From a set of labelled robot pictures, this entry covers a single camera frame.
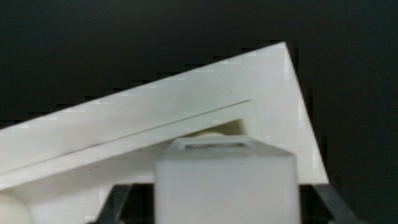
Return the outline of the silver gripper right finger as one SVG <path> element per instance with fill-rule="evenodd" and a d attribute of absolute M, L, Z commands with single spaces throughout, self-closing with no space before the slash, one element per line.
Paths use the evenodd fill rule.
<path fill-rule="evenodd" d="M 369 224 L 359 219 L 330 184 L 300 189 L 302 224 Z"/>

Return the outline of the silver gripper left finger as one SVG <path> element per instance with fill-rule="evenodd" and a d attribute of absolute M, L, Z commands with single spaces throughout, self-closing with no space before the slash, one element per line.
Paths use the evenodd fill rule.
<path fill-rule="evenodd" d="M 98 218 L 87 224 L 154 224 L 154 186 L 151 183 L 112 187 Z"/>

